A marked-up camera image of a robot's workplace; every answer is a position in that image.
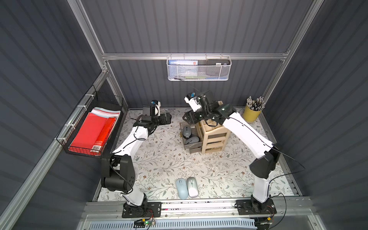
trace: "yellow cup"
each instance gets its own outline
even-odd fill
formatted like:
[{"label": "yellow cup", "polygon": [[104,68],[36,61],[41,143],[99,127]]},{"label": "yellow cup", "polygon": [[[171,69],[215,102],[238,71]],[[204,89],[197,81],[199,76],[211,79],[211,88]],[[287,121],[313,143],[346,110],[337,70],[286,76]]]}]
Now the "yellow cup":
[{"label": "yellow cup", "polygon": [[262,110],[261,111],[253,111],[248,106],[245,106],[245,110],[244,110],[244,113],[243,113],[243,118],[248,124],[252,124],[257,120],[257,117],[259,116],[259,114],[261,112],[262,112]]}]

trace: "wire basket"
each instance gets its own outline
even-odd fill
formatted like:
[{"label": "wire basket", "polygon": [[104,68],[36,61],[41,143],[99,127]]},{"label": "wire basket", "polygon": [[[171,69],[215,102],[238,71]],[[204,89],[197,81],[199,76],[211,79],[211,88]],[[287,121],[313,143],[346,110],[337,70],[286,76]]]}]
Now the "wire basket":
[{"label": "wire basket", "polygon": [[[207,59],[227,59],[229,65],[207,66]],[[169,65],[169,60],[192,60],[198,65]],[[230,56],[207,57],[203,55],[168,56],[166,59],[167,78],[170,81],[226,81],[231,68]]]},{"label": "wire basket", "polygon": [[[107,147],[109,147],[107,151],[111,151],[113,143],[115,142],[115,138],[117,137],[118,129],[120,127],[121,120],[123,117],[122,111],[123,99],[119,96],[96,91],[89,96],[90,98],[87,100],[85,106],[81,106],[82,109],[78,113],[74,122],[68,125],[68,130],[66,134],[61,135],[59,133],[56,139],[63,146],[65,152],[68,154],[102,158],[102,154],[104,153],[105,150],[107,150]],[[94,107],[101,107],[104,109],[121,111],[120,116],[115,124],[114,130],[111,132],[109,136],[109,139],[106,141],[105,145],[101,147],[100,150],[72,146],[71,144],[74,138],[77,136],[79,130],[81,129],[84,120],[86,119],[88,113],[91,112]]]}]

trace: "black cable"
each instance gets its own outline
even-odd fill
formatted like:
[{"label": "black cable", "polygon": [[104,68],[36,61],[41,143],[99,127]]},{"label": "black cable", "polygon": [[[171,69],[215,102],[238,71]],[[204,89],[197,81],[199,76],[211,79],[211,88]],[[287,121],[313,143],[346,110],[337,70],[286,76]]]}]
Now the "black cable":
[{"label": "black cable", "polygon": [[125,147],[127,147],[128,145],[130,145],[131,143],[133,143],[134,141],[136,141],[136,140],[139,140],[139,141],[145,141],[146,139],[144,139],[144,138],[137,138],[136,136],[135,136],[135,132],[133,133],[133,136],[134,136],[134,138],[135,138],[135,140],[133,140],[132,142],[130,142],[130,143],[128,143],[128,144],[126,144],[124,147],[123,147],[123,149],[125,149]]},{"label": "black cable", "polygon": [[281,192],[277,196],[279,196],[280,194],[284,197],[284,200],[285,200],[285,212],[284,212],[284,215],[282,216],[281,220],[277,224],[275,224],[274,226],[270,227],[269,229],[272,229],[272,228],[276,227],[284,219],[285,214],[286,214],[286,206],[287,206],[286,205],[286,198],[285,198],[284,194],[282,194]]},{"label": "black cable", "polygon": [[198,92],[200,92],[199,89],[195,88],[194,86],[192,86],[191,84],[189,84],[187,81],[184,81],[183,79],[180,79],[180,78],[174,78],[175,80],[179,80],[179,81],[183,81],[185,83],[187,83],[188,85],[190,85],[191,87],[193,87],[195,90],[197,90]]},{"label": "black cable", "polygon": [[218,125],[218,123],[216,122],[216,125],[209,125],[208,123],[207,123],[207,120],[205,120],[205,123],[206,123],[206,125],[208,125],[209,127],[216,127],[217,125]]},{"label": "black cable", "polygon": [[[235,119],[235,118],[233,118],[233,117],[224,117],[224,116],[221,116],[221,117],[223,117],[223,118],[232,118],[232,119],[236,120],[236,121],[237,121],[237,122],[239,122],[242,126],[245,126],[245,127],[247,127],[250,131],[252,131],[252,133],[254,133],[254,135],[256,135],[256,133],[255,133],[253,130],[251,130],[248,126],[246,126],[243,122],[239,121],[238,119]],[[302,169],[302,170],[300,170],[300,171],[291,172],[291,173],[286,173],[286,174],[283,174],[283,175],[277,176],[277,177],[273,178],[272,180],[270,180],[270,183],[268,184],[268,188],[267,188],[267,193],[269,192],[270,184],[271,184],[271,182],[272,182],[274,179],[276,179],[276,178],[278,178],[278,177],[282,177],[282,176],[286,176],[286,175],[294,174],[294,173],[299,173],[299,172],[301,172],[301,171],[304,171],[304,170],[305,170],[304,165],[302,165],[301,163],[299,163],[296,159],[294,159],[294,158],[290,157],[289,155],[287,155],[287,154],[285,154],[285,153],[283,153],[283,152],[281,152],[281,151],[277,150],[276,148],[273,148],[273,147],[271,147],[271,146],[267,145],[267,144],[266,144],[266,143],[265,143],[265,142],[264,142],[264,141],[263,141],[263,140],[262,140],[258,135],[256,135],[256,136],[257,136],[257,137],[260,139],[260,141],[262,141],[262,142],[263,142],[263,144],[265,144],[267,147],[270,147],[270,148],[272,148],[273,150],[275,150],[275,151],[277,151],[277,152],[281,153],[282,155],[287,156],[287,157],[289,157],[289,158],[293,159],[296,163],[298,163],[301,167],[303,167],[303,169]]]},{"label": "black cable", "polygon": [[148,136],[150,136],[152,133],[154,133],[156,131],[156,128],[157,128],[157,126],[153,129],[153,131]]}]

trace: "aluminum frame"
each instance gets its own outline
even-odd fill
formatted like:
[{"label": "aluminum frame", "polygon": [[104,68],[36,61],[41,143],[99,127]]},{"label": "aluminum frame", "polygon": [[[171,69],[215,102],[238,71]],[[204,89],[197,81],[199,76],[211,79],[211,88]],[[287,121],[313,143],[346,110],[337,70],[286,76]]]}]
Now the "aluminum frame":
[{"label": "aluminum frame", "polygon": [[[107,71],[103,70],[93,83],[94,87],[92,86],[87,91],[86,95],[83,96],[82,100],[78,103],[79,106],[75,107],[66,124],[72,124],[74,122],[75,118],[82,109],[81,106],[84,106],[86,104],[88,99],[91,97],[90,94],[95,91],[95,88],[96,90],[101,88],[106,77]],[[65,129],[69,129],[69,127],[64,126],[62,132],[64,132]],[[41,184],[43,178],[51,168],[51,165],[54,163],[57,156],[63,149],[60,143],[57,141],[58,136],[59,134],[49,145],[46,152],[43,154],[41,159],[33,168],[32,172],[29,174],[27,179],[24,181],[20,189],[17,191],[11,202],[8,204],[8,206],[0,216],[1,230],[10,230],[13,228],[14,224],[22,214],[33,194],[36,192],[38,186]]]},{"label": "aluminum frame", "polygon": [[309,26],[312,24],[313,19],[315,18],[317,12],[319,11],[324,0],[314,0],[311,6],[308,9],[307,14],[305,15],[295,37],[293,38],[289,50],[288,55],[284,61],[282,61],[277,68],[274,76],[270,82],[270,84],[266,88],[266,92],[263,94],[264,102],[266,103],[268,99],[271,97],[273,90],[276,88],[277,83],[279,82],[281,76],[284,74],[286,67],[289,65],[291,59],[293,58],[298,46],[303,39],[305,33],[307,32]]},{"label": "aluminum frame", "polygon": [[[187,200],[160,200],[160,219],[201,219],[201,218],[232,218],[232,217],[267,217],[268,215],[239,215],[234,207],[235,201],[239,198],[223,199],[187,199]],[[316,210],[310,197],[285,197],[287,212],[286,216],[314,216]],[[283,216],[285,200],[283,197],[273,198],[277,214]],[[139,218],[123,219],[123,205],[125,201],[100,201],[87,202],[81,216],[77,230],[88,229],[92,221],[119,221],[133,220]]]},{"label": "aluminum frame", "polygon": [[104,60],[166,60],[167,57],[182,57],[185,59],[207,59],[230,56],[232,60],[285,60],[288,53],[104,53]]},{"label": "aluminum frame", "polygon": [[125,100],[124,94],[121,91],[121,88],[119,87],[119,84],[116,80],[114,73],[112,72],[110,64],[102,58],[103,48],[97,38],[96,32],[93,29],[91,21],[88,18],[87,12],[83,7],[82,1],[81,0],[68,0],[68,3],[75,17],[77,18],[77,21],[80,27],[82,28],[82,31],[93,53],[95,54],[95,57],[101,69],[104,69],[104,68],[108,69],[110,76],[109,78],[107,78],[107,82],[110,85],[110,88],[113,91],[114,95],[120,96],[123,98],[123,109],[124,109],[124,112],[127,112],[128,111],[127,101]]}]

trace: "floral tablecloth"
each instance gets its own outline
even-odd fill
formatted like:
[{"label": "floral tablecloth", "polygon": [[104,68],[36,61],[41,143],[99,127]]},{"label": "floral tablecloth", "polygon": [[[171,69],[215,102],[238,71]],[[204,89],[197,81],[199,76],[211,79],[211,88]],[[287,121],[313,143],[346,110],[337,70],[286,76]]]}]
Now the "floral tablecloth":
[{"label": "floral tablecloth", "polygon": [[[189,151],[184,150],[179,135],[179,122],[183,121],[185,111],[187,110],[164,111],[172,115],[171,124],[157,127],[133,157],[135,184],[138,188],[149,200],[179,199],[175,181],[179,178],[195,177],[199,189],[197,199],[250,197],[254,176],[249,164],[255,159],[251,151],[231,134],[224,151],[204,155],[189,154]],[[128,111],[117,146],[130,133],[135,122],[133,119],[141,114],[142,110]],[[266,137],[258,119],[252,127]],[[274,177],[283,174],[279,163],[275,171]],[[271,195],[279,192],[285,196],[293,195],[285,176],[273,180],[270,185]],[[118,200],[123,200],[118,193],[101,189],[98,201]]]}]

